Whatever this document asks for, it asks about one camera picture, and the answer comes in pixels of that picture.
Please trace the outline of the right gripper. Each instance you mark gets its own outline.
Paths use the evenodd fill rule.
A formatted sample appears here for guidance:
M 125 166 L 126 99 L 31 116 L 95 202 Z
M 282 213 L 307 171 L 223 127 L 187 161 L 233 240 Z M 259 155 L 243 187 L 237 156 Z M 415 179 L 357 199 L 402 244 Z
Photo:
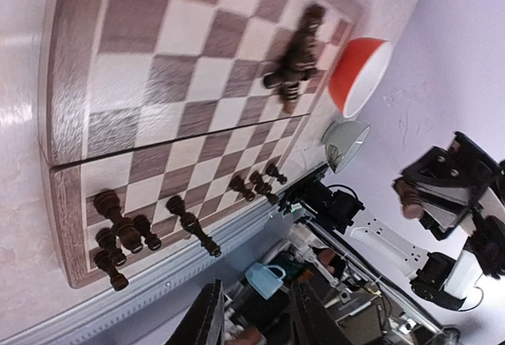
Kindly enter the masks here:
M 448 148 L 434 146 L 403 169 L 394 191 L 400 180 L 418 191 L 424 214 L 417 220 L 439 241 L 458 227 L 472 234 L 474 214 L 504 225 L 504 163 L 462 132 L 454 134 Z

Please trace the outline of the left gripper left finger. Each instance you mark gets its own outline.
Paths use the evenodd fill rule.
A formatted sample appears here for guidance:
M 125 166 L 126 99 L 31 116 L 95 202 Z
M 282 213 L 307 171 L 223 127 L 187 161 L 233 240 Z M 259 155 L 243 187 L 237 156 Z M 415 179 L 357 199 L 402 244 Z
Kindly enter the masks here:
M 225 343 L 222 281 L 207 283 L 176 327 L 166 345 L 217 345 Z

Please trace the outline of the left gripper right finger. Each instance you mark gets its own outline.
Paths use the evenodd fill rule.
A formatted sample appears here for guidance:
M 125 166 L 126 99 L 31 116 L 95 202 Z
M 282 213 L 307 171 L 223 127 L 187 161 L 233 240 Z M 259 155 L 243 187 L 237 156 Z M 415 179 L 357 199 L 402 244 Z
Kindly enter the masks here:
M 306 282 L 291 284 L 290 332 L 296 345 L 351 344 Z

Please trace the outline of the dark pawn placed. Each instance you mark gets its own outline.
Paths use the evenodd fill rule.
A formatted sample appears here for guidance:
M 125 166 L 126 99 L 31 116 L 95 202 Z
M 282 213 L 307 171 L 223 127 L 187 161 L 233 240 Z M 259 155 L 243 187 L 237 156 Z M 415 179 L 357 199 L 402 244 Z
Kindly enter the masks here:
M 162 242 L 159 237 L 151 231 L 151 223 L 145 215 L 138 215 L 133 219 L 133 226 L 144 239 L 145 245 L 151 251 L 161 249 Z
M 260 172 L 254 171 L 250 175 L 249 180 L 254 185 L 256 193 L 266 197 L 270 204 L 274 205 L 279 202 L 278 196 L 272 192 L 271 185 L 263 180 L 263 176 Z
M 234 192 L 239 193 L 248 202 L 255 199 L 255 193 L 245 185 L 245 181 L 240 175 L 232 177 L 229 187 Z

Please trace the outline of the dark queen tall piece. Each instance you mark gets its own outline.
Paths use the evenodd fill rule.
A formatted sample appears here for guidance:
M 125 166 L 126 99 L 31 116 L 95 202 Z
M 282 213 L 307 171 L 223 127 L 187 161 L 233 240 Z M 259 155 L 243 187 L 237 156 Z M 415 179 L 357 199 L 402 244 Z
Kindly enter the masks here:
M 143 249 L 139 231 L 134 227 L 131 218 L 122 215 L 119 197 L 113 190 L 98 193 L 93 204 L 101 216 L 113 223 L 113 234 L 130 253 L 139 253 Z

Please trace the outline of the dark chess piece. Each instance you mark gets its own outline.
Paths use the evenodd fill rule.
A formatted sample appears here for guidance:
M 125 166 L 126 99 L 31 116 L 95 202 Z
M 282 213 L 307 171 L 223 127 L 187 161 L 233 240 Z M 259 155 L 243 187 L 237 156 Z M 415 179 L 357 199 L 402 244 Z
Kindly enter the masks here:
M 406 219 L 420 219 L 424 209 L 418 191 L 403 180 L 395 183 L 395 191 L 402 205 L 403 216 Z

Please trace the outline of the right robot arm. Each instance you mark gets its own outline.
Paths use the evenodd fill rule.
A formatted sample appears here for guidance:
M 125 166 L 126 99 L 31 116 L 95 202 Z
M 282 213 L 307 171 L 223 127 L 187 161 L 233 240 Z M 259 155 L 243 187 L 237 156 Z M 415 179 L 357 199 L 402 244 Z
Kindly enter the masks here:
M 504 164 L 462 132 L 446 149 L 432 147 L 395 179 L 404 218 L 443 241 L 467 235 L 457 258 L 414 245 L 375 217 L 358 216 L 348 234 L 390 261 L 415 295 L 462 312 L 481 276 L 504 275 Z

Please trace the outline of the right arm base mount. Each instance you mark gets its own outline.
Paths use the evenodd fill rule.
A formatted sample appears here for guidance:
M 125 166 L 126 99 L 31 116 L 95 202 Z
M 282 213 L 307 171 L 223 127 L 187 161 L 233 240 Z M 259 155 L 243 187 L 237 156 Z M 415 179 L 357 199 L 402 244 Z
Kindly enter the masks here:
M 326 231 L 345 234 L 354 225 L 354 217 L 365 206 L 355 193 L 340 189 L 332 191 L 321 181 L 311 179 L 291 186 L 279 202 L 279 211 L 288 213 L 295 204 L 300 204 Z

